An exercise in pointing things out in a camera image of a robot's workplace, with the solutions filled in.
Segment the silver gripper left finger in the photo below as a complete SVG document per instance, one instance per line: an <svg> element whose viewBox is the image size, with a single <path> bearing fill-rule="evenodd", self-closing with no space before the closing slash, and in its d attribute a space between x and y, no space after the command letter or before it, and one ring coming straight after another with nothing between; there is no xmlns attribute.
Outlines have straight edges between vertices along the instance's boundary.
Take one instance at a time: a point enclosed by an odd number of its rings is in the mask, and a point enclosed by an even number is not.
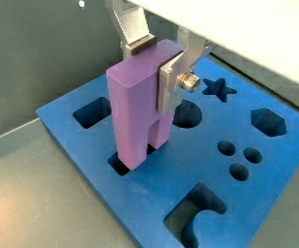
<svg viewBox="0 0 299 248"><path fill-rule="evenodd" d="M123 58L142 52L157 43L150 32L145 9L129 0L106 0L107 11L121 39Z"/></svg>

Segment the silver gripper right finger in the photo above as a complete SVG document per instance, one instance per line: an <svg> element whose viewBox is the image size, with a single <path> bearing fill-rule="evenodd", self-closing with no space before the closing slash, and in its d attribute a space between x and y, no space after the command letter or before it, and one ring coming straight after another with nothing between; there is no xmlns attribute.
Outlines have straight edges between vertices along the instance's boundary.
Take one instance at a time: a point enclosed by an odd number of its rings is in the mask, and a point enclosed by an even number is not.
<svg viewBox="0 0 299 248"><path fill-rule="evenodd" d="M199 87L194 65L217 46L183 26L178 29L178 44L185 50L162 64L158 71L158 110L162 114L173 112L182 103L183 91L194 92Z"/></svg>

